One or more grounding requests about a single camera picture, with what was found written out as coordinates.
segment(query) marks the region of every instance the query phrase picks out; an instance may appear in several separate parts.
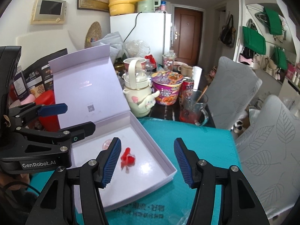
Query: open box lid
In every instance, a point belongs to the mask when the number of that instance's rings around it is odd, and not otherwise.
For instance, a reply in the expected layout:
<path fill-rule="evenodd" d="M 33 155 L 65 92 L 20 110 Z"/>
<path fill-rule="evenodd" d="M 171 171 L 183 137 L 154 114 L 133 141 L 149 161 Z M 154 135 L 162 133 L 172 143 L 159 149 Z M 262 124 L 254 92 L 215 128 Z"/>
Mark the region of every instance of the open box lid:
<path fill-rule="evenodd" d="M 94 123 L 130 111 L 110 60 L 110 46 L 96 46 L 49 62 L 55 102 L 68 111 L 58 115 L 61 128 Z"/>

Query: qr code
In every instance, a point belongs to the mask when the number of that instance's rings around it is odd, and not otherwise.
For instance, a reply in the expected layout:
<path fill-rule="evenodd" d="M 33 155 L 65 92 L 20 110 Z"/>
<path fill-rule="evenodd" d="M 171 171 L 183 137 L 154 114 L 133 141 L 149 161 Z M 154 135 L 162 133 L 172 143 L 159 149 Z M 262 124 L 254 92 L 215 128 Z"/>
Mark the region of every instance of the qr code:
<path fill-rule="evenodd" d="M 92 111 L 95 111 L 94 105 L 88 106 L 88 112 L 90 113 Z"/>

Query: yellow pot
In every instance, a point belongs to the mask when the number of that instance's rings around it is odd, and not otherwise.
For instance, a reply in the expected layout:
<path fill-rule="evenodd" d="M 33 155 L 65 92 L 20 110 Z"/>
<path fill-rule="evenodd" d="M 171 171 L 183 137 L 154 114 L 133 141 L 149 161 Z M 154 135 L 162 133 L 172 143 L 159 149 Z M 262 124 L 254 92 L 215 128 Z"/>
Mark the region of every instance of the yellow pot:
<path fill-rule="evenodd" d="M 109 13 L 111 16 L 134 13 L 134 4 L 145 0 L 109 0 Z"/>

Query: brown door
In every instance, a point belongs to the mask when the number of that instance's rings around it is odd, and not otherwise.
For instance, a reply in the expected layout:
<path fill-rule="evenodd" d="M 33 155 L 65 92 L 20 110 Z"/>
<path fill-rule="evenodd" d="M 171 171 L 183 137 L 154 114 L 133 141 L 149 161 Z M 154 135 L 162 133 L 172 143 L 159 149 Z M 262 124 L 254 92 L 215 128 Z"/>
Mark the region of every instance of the brown door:
<path fill-rule="evenodd" d="M 190 66 L 198 63 L 202 22 L 202 12 L 175 7 L 173 47 L 176 61 Z"/>

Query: refrigerator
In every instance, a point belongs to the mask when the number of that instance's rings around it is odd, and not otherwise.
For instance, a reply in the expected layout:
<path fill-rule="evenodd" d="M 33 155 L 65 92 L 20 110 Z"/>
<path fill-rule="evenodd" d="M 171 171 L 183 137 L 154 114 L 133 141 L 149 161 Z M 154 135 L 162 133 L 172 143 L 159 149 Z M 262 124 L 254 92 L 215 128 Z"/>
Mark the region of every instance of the refrigerator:
<path fill-rule="evenodd" d="M 111 33 L 119 32 L 122 39 L 128 36 L 126 42 L 143 40 L 150 46 L 150 54 L 162 65 L 162 55 L 170 50 L 171 14 L 137 13 L 110 17 Z"/>

